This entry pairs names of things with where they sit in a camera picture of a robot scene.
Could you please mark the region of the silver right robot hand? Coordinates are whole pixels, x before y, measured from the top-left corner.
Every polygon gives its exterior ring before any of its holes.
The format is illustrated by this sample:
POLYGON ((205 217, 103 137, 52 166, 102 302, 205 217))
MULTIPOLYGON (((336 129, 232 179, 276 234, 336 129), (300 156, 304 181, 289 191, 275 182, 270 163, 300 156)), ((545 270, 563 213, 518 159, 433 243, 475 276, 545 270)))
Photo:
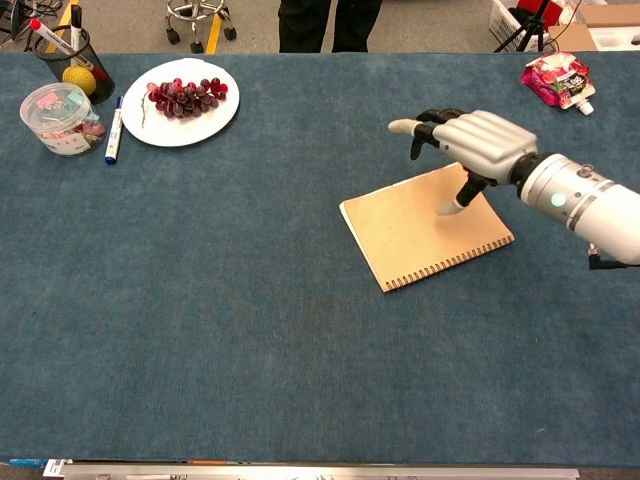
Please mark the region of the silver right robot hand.
POLYGON ((484 110, 429 109, 414 119, 391 121, 388 130, 412 137, 411 159, 417 159, 422 146, 429 144, 467 172, 453 200, 437 208, 439 216, 460 213, 487 186, 510 184, 516 163, 538 154, 534 133, 484 110))

